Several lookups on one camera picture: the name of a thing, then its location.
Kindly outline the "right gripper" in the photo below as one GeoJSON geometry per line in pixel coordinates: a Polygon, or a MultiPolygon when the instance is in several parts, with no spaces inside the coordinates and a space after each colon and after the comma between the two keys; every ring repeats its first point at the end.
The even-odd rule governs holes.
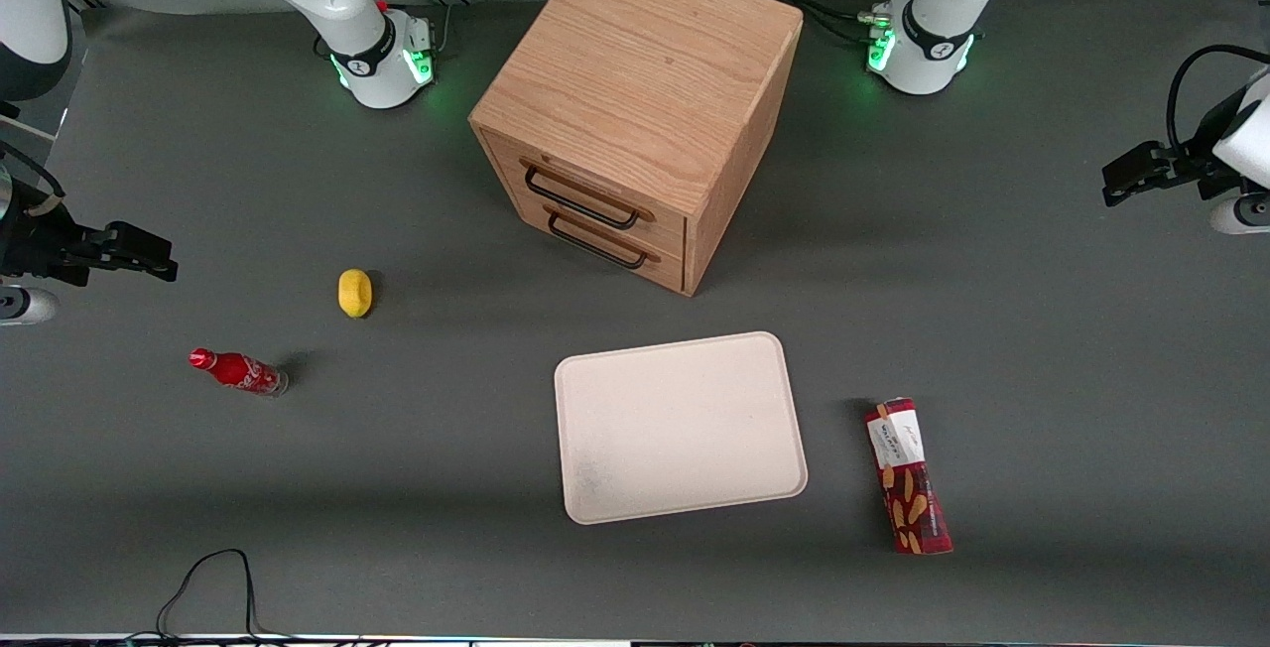
{"type": "Polygon", "coordinates": [[[91,269],[132,271],[173,283],[179,264],[171,242],[132,222],[105,226],[105,248],[89,242],[91,230],[77,225],[60,196],[10,196],[1,225],[1,275],[27,275],[83,287],[91,269]]]}

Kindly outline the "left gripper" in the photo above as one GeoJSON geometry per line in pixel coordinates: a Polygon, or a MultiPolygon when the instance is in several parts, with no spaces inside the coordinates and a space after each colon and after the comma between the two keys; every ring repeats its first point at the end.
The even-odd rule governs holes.
{"type": "MultiPolygon", "coordinates": [[[[1215,200],[1232,189],[1240,194],[1265,194],[1269,186],[1269,78],[1267,67],[1220,100],[1201,118],[1193,139],[1184,144],[1187,160],[1199,173],[1201,200],[1215,200]]],[[[1126,153],[1133,168],[1104,168],[1102,198],[1107,208],[1147,191],[1186,186],[1176,172],[1179,153],[1160,141],[1144,141],[1126,153]]]]}

